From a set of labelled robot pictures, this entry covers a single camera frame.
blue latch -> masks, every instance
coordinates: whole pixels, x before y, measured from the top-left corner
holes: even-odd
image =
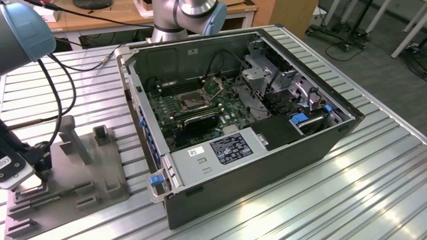
[[[326,112],[332,112],[332,107],[329,105],[324,105],[324,109],[326,110]]]
[[[157,186],[157,185],[160,185],[164,181],[165,181],[165,180],[164,180],[161,174],[153,175],[153,176],[149,177],[149,184],[150,184],[150,186]]]
[[[304,113],[294,114],[290,118],[290,121],[294,125],[308,120],[308,117]]]

power supply label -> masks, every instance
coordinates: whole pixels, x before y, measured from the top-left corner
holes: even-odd
[[[221,164],[229,164],[233,161],[250,155],[253,152],[240,133],[209,143]]]

green circuit board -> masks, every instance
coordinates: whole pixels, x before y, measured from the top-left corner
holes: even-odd
[[[222,129],[228,126],[233,125],[240,130],[254,122],[233,85],[232,79],[222,78],[220,81],[210,77],[196,90],[169,96],[160,96],[157,92],[148,93],[149,105],[172,152],[222,136]],[[180,129],[184,121],[208,114],[218,114],[216,126],[202,134],[182,139]]]

wooden desk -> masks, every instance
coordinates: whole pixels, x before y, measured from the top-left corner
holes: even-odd
[[[81,9],[73,5],[72,0],[57,0],[56,5],[74,11],[77,13],[89,14],[89,10]],[[252,26],[252,20],[257,6],[245,5],[244,3],[234,4],[226,8],[226,19],[242,18],[241,28]],[[153,25],[153,18],[142,18],[134,7],[133,0],[113,0],[110,8],[94,10],[90,16],[110,19],[128,24]],[[69,41],[80,43],[80,36],[92,34],[104,34],[121,32],[128,30],[141,29],[138,26],[128,26],[116,24],[108,21],[77,16],[70,13],[61,12],[58,21],[48,24],[54,37],[66,38]],[[72,50],[82,49],[72,44]]]

aluminum table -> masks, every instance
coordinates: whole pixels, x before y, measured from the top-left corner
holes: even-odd
[[[169,230],[165,210],[148,197],[148,166],[113,60],[89,72],[72,72],[77,100],[76,132],[113,128],[130,198],[33,239],[273,240],[424,239],[427,237],[427,138],[281,27],[265,31],[365,114],[358,127],[326,156],[225,207]],[[57,53],[66,64],[89,68],[114,47]],[[49,58],[49,73],[68,106],[70,85]],[[1,77],[5,124],[56,114],[48,82],[33,63]],[[29,144],[46,140],[54,123],[18,129]],[[3,229],[5,192],[1,192]]]

